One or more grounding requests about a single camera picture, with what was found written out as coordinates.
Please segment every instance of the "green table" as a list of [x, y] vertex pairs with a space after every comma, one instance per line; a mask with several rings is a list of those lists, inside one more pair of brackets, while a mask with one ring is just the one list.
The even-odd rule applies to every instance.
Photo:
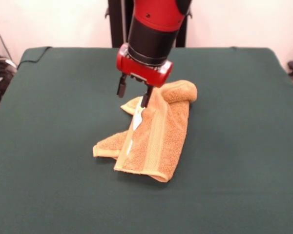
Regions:
[[197, 85], [169, 183], [113, 171], [115, 49], [27, 50], [0, 105], [0, 234], [293, 234], [293, 84], [268, 49], [173, 49]]

